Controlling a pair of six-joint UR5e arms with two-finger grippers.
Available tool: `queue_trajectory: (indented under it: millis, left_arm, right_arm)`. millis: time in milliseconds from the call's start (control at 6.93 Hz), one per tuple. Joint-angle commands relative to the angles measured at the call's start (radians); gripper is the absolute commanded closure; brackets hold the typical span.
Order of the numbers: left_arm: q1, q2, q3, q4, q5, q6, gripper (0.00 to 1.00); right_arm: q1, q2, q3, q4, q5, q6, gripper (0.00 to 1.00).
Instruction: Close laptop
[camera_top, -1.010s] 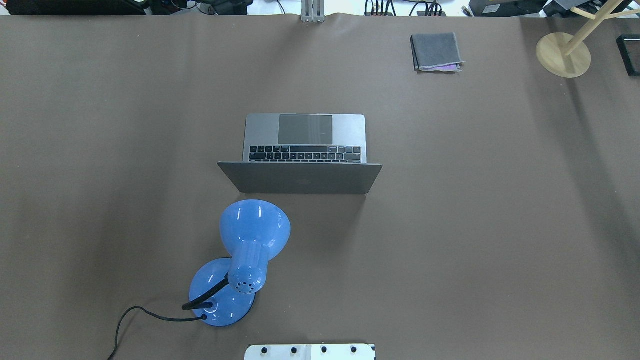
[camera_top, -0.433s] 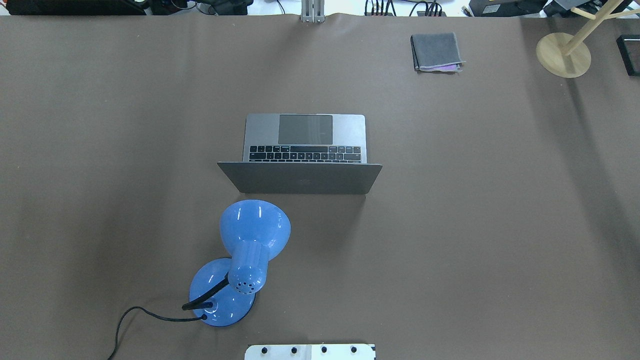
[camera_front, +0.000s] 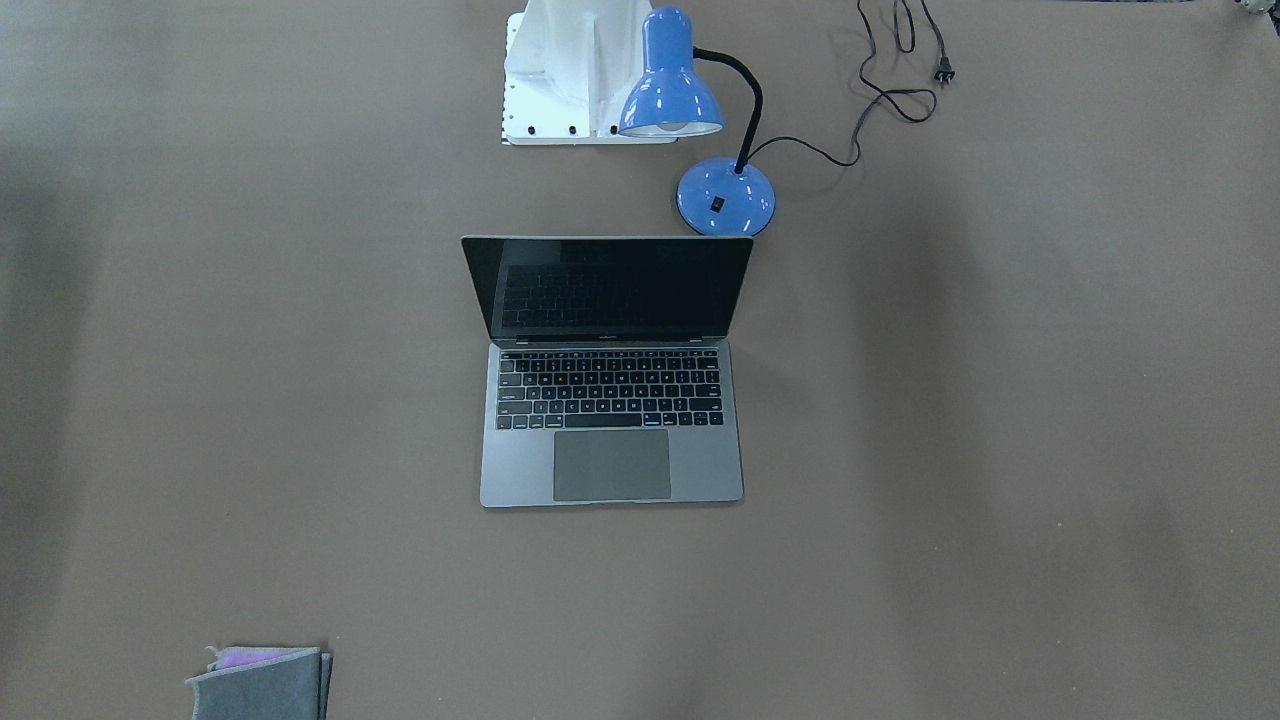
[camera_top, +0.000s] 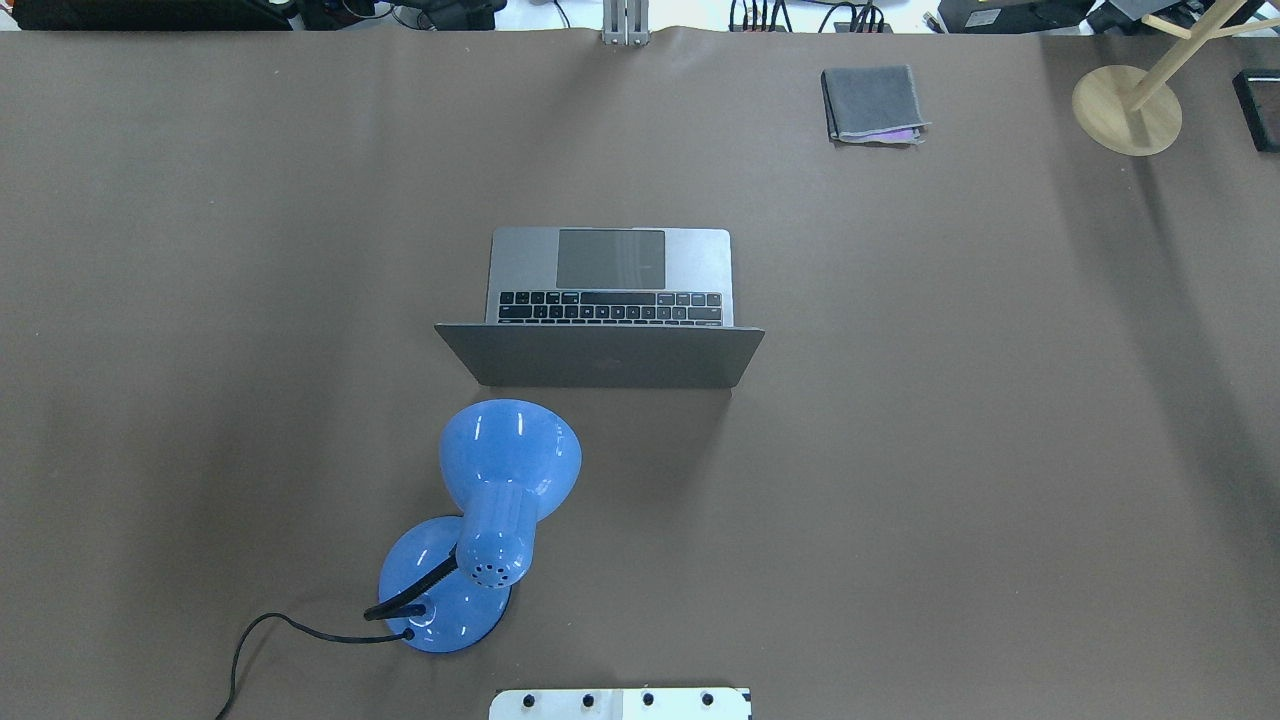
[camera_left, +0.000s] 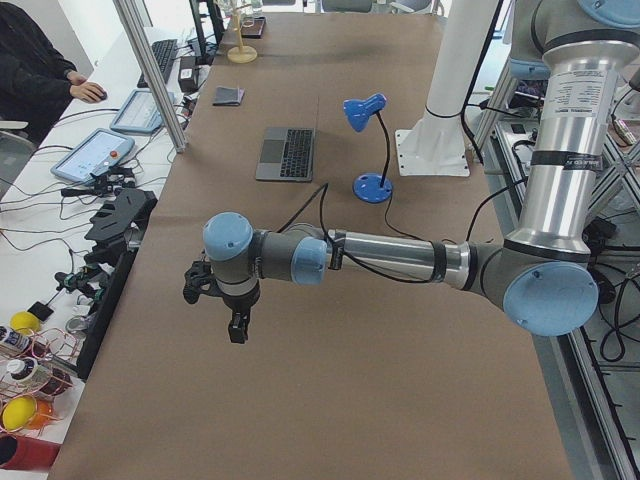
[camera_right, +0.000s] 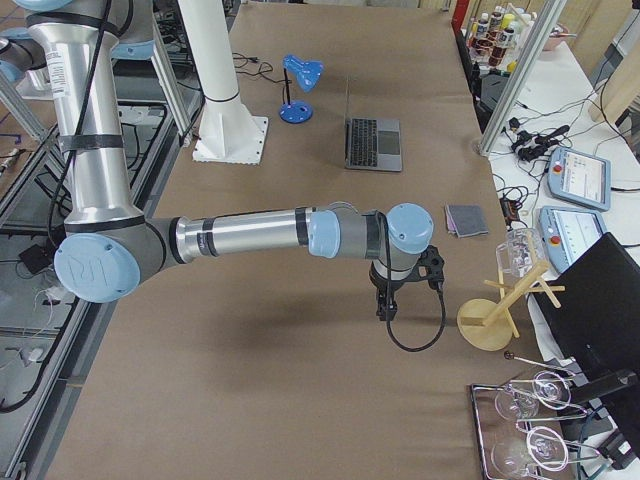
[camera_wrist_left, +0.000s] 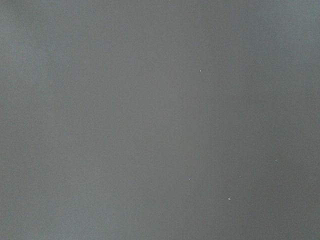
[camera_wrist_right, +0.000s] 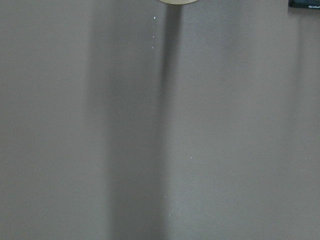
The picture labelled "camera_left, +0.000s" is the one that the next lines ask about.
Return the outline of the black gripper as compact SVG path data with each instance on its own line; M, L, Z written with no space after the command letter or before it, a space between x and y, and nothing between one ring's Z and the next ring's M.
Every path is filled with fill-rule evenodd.
M249 313L260 297L257 278L249 278L237 284L216 280L224 304L232 312L228 324L228 335L232 343L244 344L248 341Z

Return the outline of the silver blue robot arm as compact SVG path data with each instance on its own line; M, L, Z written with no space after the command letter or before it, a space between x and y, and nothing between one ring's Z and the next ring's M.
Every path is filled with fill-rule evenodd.
M639 53L639 5L520 1L511 52L516 60L544 63L550 79L518 225L501 245L446 245L295 223L273 232L224 212L204 227L205 258L186 275L184 298L221 298L232 312L230 339L242 343L261 280L314 285L349 260L400 283L444 282L481 295L535 335L561 336L584 325L598 290L582 232L617 76Z

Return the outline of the person's hand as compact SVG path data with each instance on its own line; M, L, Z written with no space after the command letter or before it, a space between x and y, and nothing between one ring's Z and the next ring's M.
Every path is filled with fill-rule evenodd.
M89 81L84 75L77 71L69 71L66 74L70 82L70 94L73 98L86 103L99 103L99 93L105 91L99 84Z

